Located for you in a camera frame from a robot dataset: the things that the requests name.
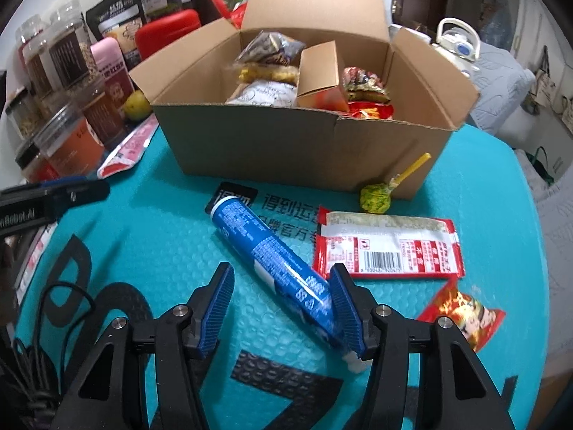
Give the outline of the pink cone pouch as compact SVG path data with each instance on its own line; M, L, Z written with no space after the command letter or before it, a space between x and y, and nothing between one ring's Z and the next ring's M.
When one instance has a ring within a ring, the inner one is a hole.
M155 114L151 114L108 154L96 172L97 178L104 180L134 168L141 161L157 128L158 120Z

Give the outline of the yellow waffle snack bag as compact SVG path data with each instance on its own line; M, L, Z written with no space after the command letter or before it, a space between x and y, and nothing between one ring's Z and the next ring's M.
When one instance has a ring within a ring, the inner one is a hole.
M239 67L238 81L252 83L257 80L288 83L297 86L299 71L294 66L246 63Z

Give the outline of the orange label clear jar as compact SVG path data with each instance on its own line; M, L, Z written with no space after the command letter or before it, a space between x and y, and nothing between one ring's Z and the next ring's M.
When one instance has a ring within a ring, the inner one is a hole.
M63 106L35 135L34 143L62 178L92 174L105 152L85 115L74 103Z

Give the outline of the gold paper box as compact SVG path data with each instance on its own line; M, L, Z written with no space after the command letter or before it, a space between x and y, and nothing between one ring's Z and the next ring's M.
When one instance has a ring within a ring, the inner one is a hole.
M296 105L304 109L348 113L344 62L335 41L303 49L299 63Z

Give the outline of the brown cereal bag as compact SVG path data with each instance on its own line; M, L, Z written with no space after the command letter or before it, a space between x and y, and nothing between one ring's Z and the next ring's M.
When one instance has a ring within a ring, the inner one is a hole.
M344 88L349 101L389 104L390 98L380 77L358 67L344 69Z

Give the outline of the near grey covered chair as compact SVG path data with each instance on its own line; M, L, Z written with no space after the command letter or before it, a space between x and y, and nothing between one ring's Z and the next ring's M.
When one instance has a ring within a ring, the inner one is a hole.
M549 359L572 353L572 170L548 185L522 149L515 151L541 222L550 285Z

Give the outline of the silver foil snack bag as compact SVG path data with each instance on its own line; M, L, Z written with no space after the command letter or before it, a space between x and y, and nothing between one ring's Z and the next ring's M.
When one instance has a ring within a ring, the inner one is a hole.
M236 63L291 65L306 44L281 32L262 31L235 58Z

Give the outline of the white thermos pot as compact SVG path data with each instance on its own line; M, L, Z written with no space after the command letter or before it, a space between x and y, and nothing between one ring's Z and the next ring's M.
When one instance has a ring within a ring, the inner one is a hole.
M442 19L432 46L466 78L472 79L480 70L476 62L481 54L481 39L476 30L463 20Z

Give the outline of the dark label tall jar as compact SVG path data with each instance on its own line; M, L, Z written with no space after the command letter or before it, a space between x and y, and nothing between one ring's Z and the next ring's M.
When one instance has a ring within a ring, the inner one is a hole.
M99 78L79 0L60 6L49 21L49 56L62 87L75 94Z

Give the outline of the grey covered chair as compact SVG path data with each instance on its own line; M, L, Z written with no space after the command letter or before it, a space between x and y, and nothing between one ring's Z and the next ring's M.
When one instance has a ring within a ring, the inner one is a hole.
M550 285L549 359L572 353L572 170L548 185L522 149L515 151L541 222Z
M472 82L479 99L468 119L477 128L495 135L509 116L521 106L534 84L535 75L521 66L506 49L481 43L475 62L478 71Z

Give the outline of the yellow green fruit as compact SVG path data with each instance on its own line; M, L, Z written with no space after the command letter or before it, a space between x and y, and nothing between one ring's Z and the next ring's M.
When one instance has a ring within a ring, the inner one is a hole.
M125 117L133 122L145 120L152 112L150 102L141 90L135 90L122 106Z

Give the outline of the red canister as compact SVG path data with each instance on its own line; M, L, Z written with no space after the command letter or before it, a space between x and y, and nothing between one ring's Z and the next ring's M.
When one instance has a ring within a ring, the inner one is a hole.
M149 58L200 27L199 15L194 10L182 10L143 25L135 34L141 59Z

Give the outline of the large red snack bag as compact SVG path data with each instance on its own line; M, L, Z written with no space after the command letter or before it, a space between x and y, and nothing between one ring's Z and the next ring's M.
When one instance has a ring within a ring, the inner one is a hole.
M394 108L391 104L370 101L352 101L349 103L349 113L355 119L392 119Z

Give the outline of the blue tube package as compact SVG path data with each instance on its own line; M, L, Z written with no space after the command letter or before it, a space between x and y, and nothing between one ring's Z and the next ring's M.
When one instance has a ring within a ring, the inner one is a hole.
M371 363L359 359L345 344L328 282L321 275L237 196L218 200L211 209L211 221L276 299L339 353L351 372L366 371Z

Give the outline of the white bread packet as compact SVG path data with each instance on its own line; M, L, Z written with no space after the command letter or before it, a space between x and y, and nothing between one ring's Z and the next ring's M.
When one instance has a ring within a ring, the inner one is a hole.
M256 80L251 83L240 83L225 103L227 105L291 108L295 100L295 86L286 82Z

